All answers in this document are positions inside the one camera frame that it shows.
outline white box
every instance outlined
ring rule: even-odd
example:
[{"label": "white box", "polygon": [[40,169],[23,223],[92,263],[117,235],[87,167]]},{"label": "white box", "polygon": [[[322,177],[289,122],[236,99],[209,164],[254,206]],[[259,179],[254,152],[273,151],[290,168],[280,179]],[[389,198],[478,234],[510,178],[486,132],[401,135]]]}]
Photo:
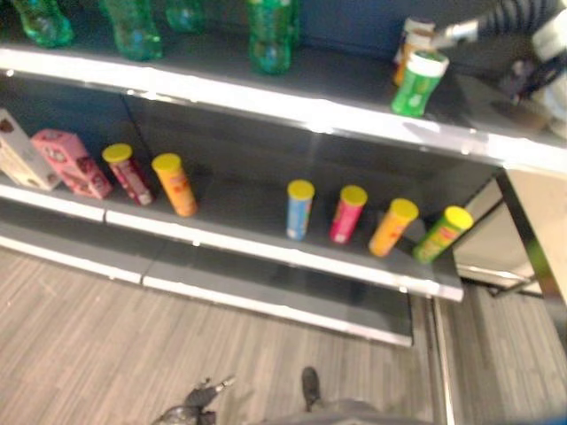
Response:
[{"label": "white box", "polygon": [[0,169],[15,183],[30,188],[52,190],[60,182],[55,171],[5,109],[0,109]]}]

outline yellow lid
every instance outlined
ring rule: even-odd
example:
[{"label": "yellow lid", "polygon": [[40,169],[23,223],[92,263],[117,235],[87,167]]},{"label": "yellow lid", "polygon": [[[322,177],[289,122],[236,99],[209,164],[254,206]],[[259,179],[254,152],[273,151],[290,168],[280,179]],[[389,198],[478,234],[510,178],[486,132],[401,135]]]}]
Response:
[{"label": "yellow lid", "polygon": [[181,158],[175,153],[162,153],[153,159],[151,168],[156,172],[172,173],[181,168]]},{"label": "yellow lid", "polygon": [[315,187],[307,180],[294,180],[287,185],[287,194],[293,199],[305,201],[315,195]]},{"label": "yellow lid", "polygon": [[340,198],[353,206],[363,206],[369,200],[366,190],[354,185],[345,186],[340,191]]},{"label": "yellow lid", "polygon": [[454,205],[448,206],[445,209],[445,218],[449,223],[460,230],[471,228],[475,222],[467,210]]},{"label": "yellow lid", "polygon": [[399,217],[412,221],[419,215],[419,208],[417,205],[403,197],[397,197],[390,204],[390,209]]},{"label": "yellow lid", "polygon": [[103,151],[103,158],[110,164],[125,161],[131,156],[132,148],[129,144],[125,143],[111,144]]}]

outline shelf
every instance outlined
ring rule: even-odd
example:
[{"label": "shelf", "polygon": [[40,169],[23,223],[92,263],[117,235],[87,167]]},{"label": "shelf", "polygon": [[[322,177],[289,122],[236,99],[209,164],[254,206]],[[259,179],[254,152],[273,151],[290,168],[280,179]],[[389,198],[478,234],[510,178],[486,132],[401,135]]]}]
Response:
[{"label": "shelf", "polygon": [[407,294],[325,274],[168,243],[144,286],[410,346]]},{"label": "shelf", "polygon": [[78,198],[62,183],[53,191],[46,192],[15,186],[6,175],[0,174],[0,198],[85,220],[102,222],[105,217],[105,209],[99,200],[86,197]]},{"label": "shelf", "polygon": [[[3,182],[2,186],[10,187],[9,184]],[[120,228],[165,236],[196,246],[203,244],[402,292],[454,301],[462,299],[462,285],[452,252],[445,253],[432,266],[421,265],[412,258],[411,249],[424,233],[423,223],[419,220],[408,228],[386,258],[379,259],[369,254],[367,248],[378,221],[377,212],[368,208],[361,216],[351,242],[339,245],[328,237],[336,201],[317,198],[307,237],[302,242],[295,242],[285,236],[287,197],[284,188],[221,178],[194,179],[192,184],[198,193],[199,211],[191,218],[176,216],[162,192],[153,204],[139,207],[123,190],[115,188],[111,196],[97,201],[97,204],[105,209],[105,222]],[[24,199],[26,204],[36,205],[36,197],[49,197],[53,193],[52,209],[67,213],[66,203],[58,202],[60,197],[66,198],[59,194],[64,190],[60,187],[56,192],[38,193],[19,189],[27,196],[11,199],[20,202]],[[4,191],[0,190],[0,197],[3,194]],[[81,197],[74,199],[79,205],[83,201],[86,205],[94,202]]]},{"label": "shelf", "polygon": [[140,283],[163,244],[137,232],[0,201],[0,246],[111,279]]},{"label": "shelf", "polygon": [[328,50],[296,52],[280,77],[251,71],[246,37],[176,35],[161,27],[165,57],[129,62],[113,47],[112,29],[97,14],[75,16],[73,46],[42,50],[27,40],[15,16],[0,49],[5,75],[49,79],[148,100],[187,104],[273,120],[316,133],[567,174],[564,141],[542,120],[476,78],[449,73],[422,120],[394,115],[392,65]]}]

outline white shelf edge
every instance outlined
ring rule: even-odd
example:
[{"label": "white shelf edge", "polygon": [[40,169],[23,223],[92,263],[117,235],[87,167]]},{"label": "white shelf edge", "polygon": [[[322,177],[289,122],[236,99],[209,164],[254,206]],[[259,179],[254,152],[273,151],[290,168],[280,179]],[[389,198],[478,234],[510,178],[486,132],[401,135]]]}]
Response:
[{"label": "white shelf edge", "polygon": [[461,301],[463,297],[462,288],[443,287],[429,279],[418,279],[407,275],[395,274],[378,268],[360,266],[346,261],[329,259],[300,250],[258,243],[239,237],[220,235],[198,228],[181,226],[176,223],[146,219],[113,210],[107,210],[105,220],[107,223],[115,226],[167,236],[192,243],[195,246],[204,244],[214,248],[279,261],[291,266],[305,267],[350,279],[377,283],[402,292],[409,291],[433,297],[442,296],[454,301]]},{"label": "white shelf edge", "polygon": [[36,193],[28,189],[15,188],[4,184],[0,184],[0,197],[86,220],[102,222],[105,217],[104,208],[67,201],[48,194]]},{"label": "white shelf edge", "polygon": [[9,237],[0,236],[0,246],[33,255],[40,259],[47,259],[66,266],[101,274],[111,280],[120,279],[122,281],[132,283],[142,282],[142,276],[139,273],[129,272],[128,270],[122,270],[118,267],[107,266],[95,261],[90,261],[89,259],[74,257],[62,252],[48,250],[37,245],[32,245],[31,243],[20,242]]},{"label": "white shelf edge", "polygon": [[402,345],[405,347],[410,347],[413,343],[412,338],[409,336],[401,336],[383,330],[355,325],[348,321],[341,321],[338,319],[321,316],[319,314],[304,312],[290,308],[286,305],[274,305],[249,298],[225,294],[214,290],[205,290],[203,288],[181,282],[171,282],[155,277],[145,276],[142,280],[142,285],[157,290],[174,292],[176,294],[185,295],[192,298],[204,299],[215,304],[230,305],[233,307],[244,308],[245,310],[252,310],[257,313],[264,313],[284,319],[291,319],[294,321],[299,321],[301,323],[306,323],[321,328],[332,329],[351,335],[361,336],[363,338],[371,340],[383,341],[386,343]]},{"label": "white shelf edge", "polygon": [[152,66],[0,49],[0,68],[12,77],[28,73],[89,86],[116,88],[126,94],[163,102],[202,103],[235,111],[290,120],[316,133],[354,133],[475,157],[506,168],[567,175],[567,150],[475,128],[418,120],[354,107],[328,99],[279,93],[216,81]]}]

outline foot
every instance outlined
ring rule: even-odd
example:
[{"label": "foot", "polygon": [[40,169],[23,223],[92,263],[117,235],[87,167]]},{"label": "foot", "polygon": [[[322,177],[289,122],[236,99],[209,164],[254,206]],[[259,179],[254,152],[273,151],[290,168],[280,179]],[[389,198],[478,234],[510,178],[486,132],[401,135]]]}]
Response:
[{"label": "foot", "polygon": [[311,412],[311,408],[316,402],[321,401],[321,388],[319,386],[319,376],[312,367],[305,367],[301,373],[301,387],[305,398],[306,410]]}]

